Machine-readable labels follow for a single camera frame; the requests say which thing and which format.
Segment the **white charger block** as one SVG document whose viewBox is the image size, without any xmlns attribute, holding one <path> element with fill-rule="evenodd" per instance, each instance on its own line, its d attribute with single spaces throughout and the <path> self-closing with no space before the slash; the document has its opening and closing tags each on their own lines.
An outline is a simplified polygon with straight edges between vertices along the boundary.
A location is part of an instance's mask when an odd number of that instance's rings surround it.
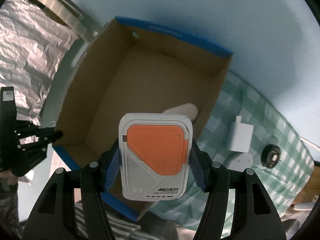
<svg viewBox="0 0 320 240">
<path fill-rule="evenodd" d="M 248 153 L 253 135 L 254 126 L 242 122 L 242 116 L 235 117 L 231 123 L 227 140 L 227 149 L 233 152 Z"/>
</svg>

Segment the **white orange power bank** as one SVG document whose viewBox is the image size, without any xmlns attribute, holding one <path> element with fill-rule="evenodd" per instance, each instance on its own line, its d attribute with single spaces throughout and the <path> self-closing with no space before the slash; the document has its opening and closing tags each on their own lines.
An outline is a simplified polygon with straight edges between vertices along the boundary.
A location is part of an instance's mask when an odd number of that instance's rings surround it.
<svg viewBox="0 0 320 240">
<path fill-rule="evenodd" d="M 127 113 L 118 128 L 123 196 L 158 202 L 186 189 L 193 124 L 184 114 Z"/>
</svg>

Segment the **white glasses case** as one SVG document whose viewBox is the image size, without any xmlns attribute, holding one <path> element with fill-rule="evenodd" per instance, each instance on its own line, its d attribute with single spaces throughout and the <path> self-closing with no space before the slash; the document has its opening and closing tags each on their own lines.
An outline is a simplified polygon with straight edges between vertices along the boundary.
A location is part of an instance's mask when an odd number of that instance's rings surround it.
<svg viewBox="0 0 320 240">
<path fill-rule="evenodd" d="M 194 122 L 199 114 L 197 106 L 193 103 L 185 103 L 170 109 L 166 109 L 163 114 L 183 114 Z"/>
</svg>

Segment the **black round cooling fan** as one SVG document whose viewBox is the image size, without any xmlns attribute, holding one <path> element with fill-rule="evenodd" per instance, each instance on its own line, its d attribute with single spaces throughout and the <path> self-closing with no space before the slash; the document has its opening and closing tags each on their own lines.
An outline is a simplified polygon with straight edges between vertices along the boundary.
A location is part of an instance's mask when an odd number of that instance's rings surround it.
<svg viewBox="0 0 320 240">
<path fill-rule="evenodd" d="M 261 154 L 261 164 L 266 168 L 274 168 L 281 155 L 281 150 L 277 145 L 266 145 Z"/>
</svg>

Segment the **green checkered tablecloth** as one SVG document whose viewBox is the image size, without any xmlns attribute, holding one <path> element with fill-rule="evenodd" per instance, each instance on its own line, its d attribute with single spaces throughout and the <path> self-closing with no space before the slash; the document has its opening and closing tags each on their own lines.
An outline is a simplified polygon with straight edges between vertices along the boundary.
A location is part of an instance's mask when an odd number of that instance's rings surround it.
<svg viewBox="0 0 320 240">
<path fill-rule="evenodd" d="M 285 215 L 307 184 L 313 158 L 287 120 L 256 89 L 229 72 L 215 106 L 196 142 L 213 161 L 227 165 L 234 152 L 227 150 L 236 116 L 252 125 L 250 166 L 263 183 L 280 217 Z"/>
</svg>

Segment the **blue cardboard box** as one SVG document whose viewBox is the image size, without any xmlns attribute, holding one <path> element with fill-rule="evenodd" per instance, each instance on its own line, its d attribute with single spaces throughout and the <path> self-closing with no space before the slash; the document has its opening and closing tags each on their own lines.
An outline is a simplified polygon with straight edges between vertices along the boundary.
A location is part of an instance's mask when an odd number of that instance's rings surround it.
<svg viewBox="0 0 320 240">
<path fill-rule="evenodd" d="M 220 94 L 232 52 L 181 30 L 115 17 L 77 62 L 55 128 L 54 150 L 77 170 L 108 151 L 126 113 L 162 113 L 185 103 L 199 110 L 198 138 Z"/>
</svg>

